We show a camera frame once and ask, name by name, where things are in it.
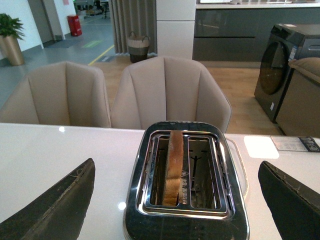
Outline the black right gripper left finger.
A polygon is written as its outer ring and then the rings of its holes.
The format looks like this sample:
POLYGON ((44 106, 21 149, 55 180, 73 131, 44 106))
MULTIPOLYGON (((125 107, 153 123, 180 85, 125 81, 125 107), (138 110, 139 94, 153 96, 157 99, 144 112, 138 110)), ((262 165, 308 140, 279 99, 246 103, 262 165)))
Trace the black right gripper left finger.
POLYGON ((0 224, 2 240, 76 240, 95 183, 89 158, 26 207, 0 224))

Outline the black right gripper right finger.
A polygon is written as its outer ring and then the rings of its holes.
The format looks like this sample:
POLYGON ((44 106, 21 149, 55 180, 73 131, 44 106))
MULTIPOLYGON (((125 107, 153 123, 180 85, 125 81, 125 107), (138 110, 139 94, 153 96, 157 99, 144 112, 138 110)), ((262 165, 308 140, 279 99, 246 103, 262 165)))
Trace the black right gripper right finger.
POLYGON ((283 240, 320 238, 320 194, 268 161, 258 170, 264 200, 283 240))

